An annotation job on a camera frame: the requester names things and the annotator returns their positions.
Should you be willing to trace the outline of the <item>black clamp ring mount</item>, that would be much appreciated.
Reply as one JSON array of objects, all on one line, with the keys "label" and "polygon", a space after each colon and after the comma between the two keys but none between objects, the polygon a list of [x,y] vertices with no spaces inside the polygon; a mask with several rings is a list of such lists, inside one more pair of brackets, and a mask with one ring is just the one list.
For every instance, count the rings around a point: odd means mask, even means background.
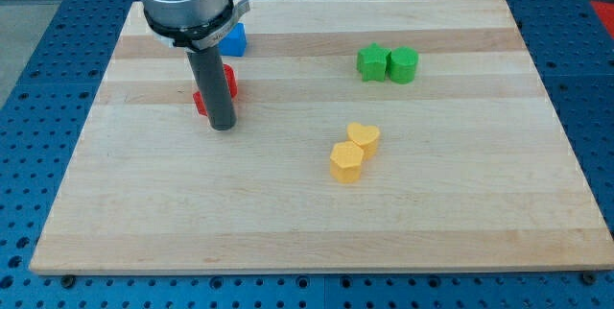
[{"label": "black clamp ring mount", "polygon": [[168,47],[199,52],[217,46],[250,11],[249,0],[143,0],[154,36]]}]

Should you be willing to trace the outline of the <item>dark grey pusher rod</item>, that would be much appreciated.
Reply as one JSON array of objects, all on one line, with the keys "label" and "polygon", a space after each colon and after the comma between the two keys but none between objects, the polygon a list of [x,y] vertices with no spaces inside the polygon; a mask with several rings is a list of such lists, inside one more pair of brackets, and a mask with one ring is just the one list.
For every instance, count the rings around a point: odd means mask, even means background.
[{"label": "dark grey pusher rod", "polygon": [[217,46],[186,53],[203,100],[209,124],[216,131],[228,131],[237,121],[224,64]]}]

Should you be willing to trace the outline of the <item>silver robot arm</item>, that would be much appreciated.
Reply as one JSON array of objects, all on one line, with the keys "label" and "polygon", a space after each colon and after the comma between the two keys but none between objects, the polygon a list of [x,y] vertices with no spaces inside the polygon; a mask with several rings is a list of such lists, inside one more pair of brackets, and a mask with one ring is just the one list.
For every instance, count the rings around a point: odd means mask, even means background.
[{"label": "silver robot arm", "polygon": [[186,52],[209,120],[216,131],[237,121],[219,43],[250,11],[248,0],[139,0],[158,41]]}]

